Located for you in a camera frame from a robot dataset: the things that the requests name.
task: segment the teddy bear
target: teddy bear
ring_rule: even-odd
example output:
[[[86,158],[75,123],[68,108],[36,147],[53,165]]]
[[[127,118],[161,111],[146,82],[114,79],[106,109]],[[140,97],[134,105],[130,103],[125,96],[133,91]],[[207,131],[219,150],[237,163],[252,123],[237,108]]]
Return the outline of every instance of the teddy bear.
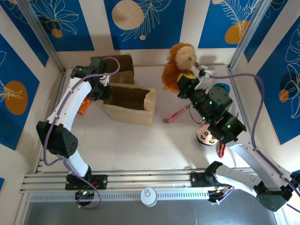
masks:
[[[180,90],[177,85],[179,74],[194,75],[194,72],[191,70],[193,65],[199,67],[199,64],[196,62],[195,49],[188,43],[175,44],[170,49],[167,60],[168,63],[165,65],[162,75],[162,81],[165,85],[164,89],[166,91],[179,93]]]

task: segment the open cardboard box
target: open cardboard box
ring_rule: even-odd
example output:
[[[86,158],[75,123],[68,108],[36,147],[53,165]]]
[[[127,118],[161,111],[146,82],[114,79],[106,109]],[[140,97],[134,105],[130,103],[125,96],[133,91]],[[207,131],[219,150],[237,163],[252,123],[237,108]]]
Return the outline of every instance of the open cardboard box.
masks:
[[[103,59],[107,56],[97,56],[97,57],[91,57]],[[111,83],[128,83],[128,84],[134,84],[134,67],[133,67],[133,61],[130,55],[110,55],[110,57],[114,57],[116,60],[120,63],[120,70],[110,78]],[[111,59],[105,60],[107,62],[107,70],[106,73],[111,73],[115,71],[118,68],[118,64]]]
[[[112,98],[104,109],[112,120],[139,125],[153,125],[156,105],[155,88],[110,83]]]

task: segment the table surface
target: table surface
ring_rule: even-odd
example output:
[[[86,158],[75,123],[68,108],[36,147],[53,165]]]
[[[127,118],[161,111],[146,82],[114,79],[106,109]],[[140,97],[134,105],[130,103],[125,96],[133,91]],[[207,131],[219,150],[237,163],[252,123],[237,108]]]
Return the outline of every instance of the table surface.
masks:
[[[214,67],[215,75],[228,75],[226,65]],[[179,99],[174,93],[164,91],[161,82],[163,69],[163,66],[135,67],[135,84],[155,87],[157,91],[153,126],[112,121],[105,113],[102,101],[92,102],[84,115],[76,115],[72,133],[78,138],[78,150],[84,161],[93,171],[206,168],[213,161],[222,162],[232,168],[249,167],[240,156],[229,149],[226,149],[223,158],[219,158],[217,145],[200,144],[195,133],[200,125],[191,119],[188,111],[171,123],[163,122],[166,116],[190,103],[189,100]],[[64,91],[71,71],[67,71]],[[234,115],[239,112],[239,119],[242,121],[230,80],[216,79],[214,83],[227,83],[230,86],[229,95],[233,104],[229,111]],[[196,120],[201,120],[194,109],[191,109],[191,113]],[[241,135],[245,142],[250,141],[249,132]],[[50,153],[47,156],[48,161],[56,159]],[[53,166],[42,165],[41,171],[61,172],[66,169],[58,162]]]

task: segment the plush toy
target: plush toy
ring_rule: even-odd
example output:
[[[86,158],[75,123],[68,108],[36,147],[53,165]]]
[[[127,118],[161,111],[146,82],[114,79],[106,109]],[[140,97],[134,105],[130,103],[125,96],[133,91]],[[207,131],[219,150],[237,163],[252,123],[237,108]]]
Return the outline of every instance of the plush toy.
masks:
[[[179,74],[193,75],[194,72],[191,70],[193,65],[199,66],[196,62],[195,49],[191,44],[178,43],[170,49],[167,60],[168,63],[165,65],[162,76],[165,90],[179,93],[180,90],[177,85]]]

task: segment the white wall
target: white wall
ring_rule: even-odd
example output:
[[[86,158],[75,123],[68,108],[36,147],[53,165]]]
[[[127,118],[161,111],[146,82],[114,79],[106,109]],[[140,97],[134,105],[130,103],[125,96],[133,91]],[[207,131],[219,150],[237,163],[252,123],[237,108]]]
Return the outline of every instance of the white wall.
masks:
[[[243,56],[233,73],[256,74],[299,16],[300,1],[289,0],[251,61],[247,63],[245,56]],[[253,125],[261,98],[260,92],[253,78],[241,77],[237,79],[237,83],[246,114],[251,125]],[[261,149],[266,151],[285,169],[291,172],[300,169],[300,136],[280,145],[265,106],[262,108],[255,130],[255,139],[258,141]],[[289,203],[300,209],[300,198],[296,194],[294,194]],[[285,211],[292,224],[300,224],[299,213],[294,213],[286,206]]]
[[[198,47],[206,14],[211,0],[186,0],[180,41]],[[166,64],[168,49],[113,49],[108,20],[103,0],[79,0],[85,22],[89,29],[95,51],[58,52],[66,68],[77,65],[86,66],[90,57],[130,53],[136,66]],[[229,63],[235,48],[198,49],[197,56],[201,63]]]
[[[6,225],[17,207],[24,175],[37,159],[40,142],[35,127],[39,120],[45,119],[50,98],[57,92],[60,72],[51,60],[43,67],[1,7],[0,21],[1,35],[40,81],[16,151],[0,144],[0,177],[6,180],[0,194],[0,223]]]

